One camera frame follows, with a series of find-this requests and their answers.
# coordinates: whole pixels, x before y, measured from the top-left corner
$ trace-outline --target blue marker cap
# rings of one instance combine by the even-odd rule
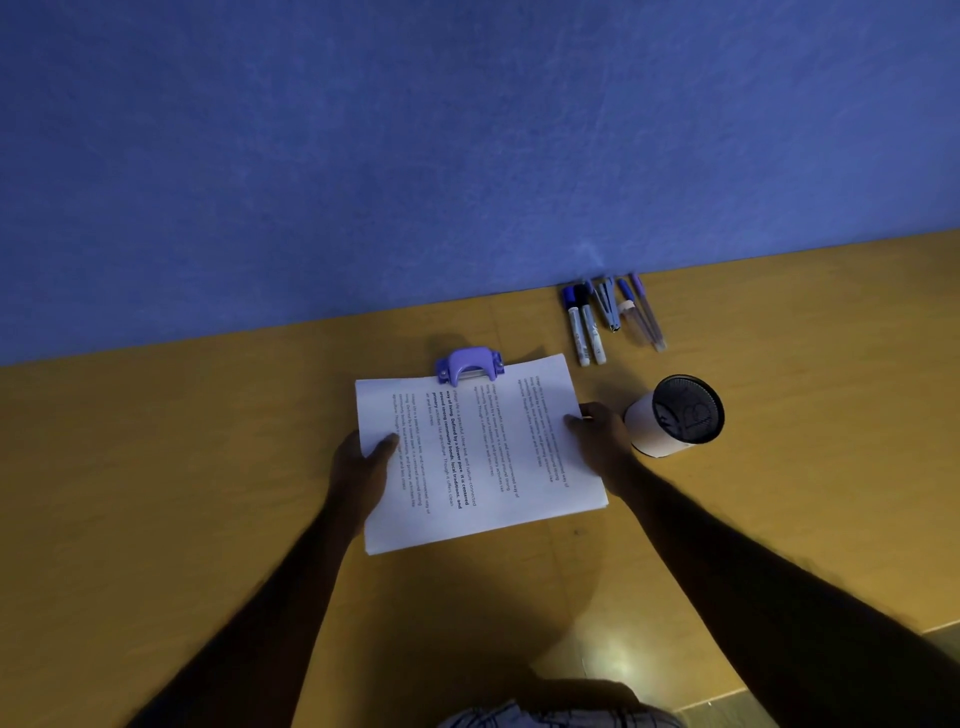
[[[573,286],[568,285],[564,288],[564,307],[567,309],[577,307],[577,297],[573,293]]]

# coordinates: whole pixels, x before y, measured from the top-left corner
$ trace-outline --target right hand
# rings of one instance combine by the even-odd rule
[[[600,402],[581,404],[580,413],[584,419],[567,415],[564,422],[577,438],[584,462],[603,478],[607,488],[616,495],[616,476],[625,468],[638,465],[627,426]]]

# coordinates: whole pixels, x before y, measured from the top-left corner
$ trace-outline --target blue pen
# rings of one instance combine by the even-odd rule
[[[656,341],[654,339],[654,332],[650,330],[650,325],[647,324],[646,319],[643,318],[639,309],[636,307],[636,297],[630,289],[630,283],[624,279],[617,279],[616,284],[620,287],[620,293],[622,293],[626,299],[626,301],[619,306],[620,315],[626,319],[634,336],[636,336],[641,343],[654,344]]]
[[[616,284],[620,286],[620,293],[623,294],[623,298],[625,298],[627,301],[633,301],[634,303],[636,303],[636,299],[634,298],[634,292],[630,290],[630,283],[628,283],[624,279],[617,279]]]
[[[650,332],[653,334],[654,348],[658,352],[662,352],[666,349],[666,341],[663,339],[663,332],[660,330],[660,324],[657,323],[657,317],[654,316],[654,309],[650,307],[650,303],[647,301],[647,291],[643,287],[643,283],[640,281],[640,276],[636,273],[630,274],[630,280],[634,282],[634,288],[636,289],[637,294],[639,295],[640,308],[643,309],[643,314],[647,318],[647,323],[650,325]]]

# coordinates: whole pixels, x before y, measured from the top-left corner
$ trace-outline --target paper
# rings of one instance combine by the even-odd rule
[[[564,424],[580,406],[562,354],[508,366],[496,381],[361,379],[356,392],[364,453],[400,436],[364,529],[367,553],[607,505]]]

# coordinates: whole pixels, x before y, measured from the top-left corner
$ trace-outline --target left hand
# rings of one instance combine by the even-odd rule
[[[387,463],[399,442],[397,435],[388,435],[370,457],[364,457],[360,451],[360,432],[353,430],[333,455],[324,509],[332,508],[338,517],[351,519],[355,533],[360,533],[367,516],[383,497]]]

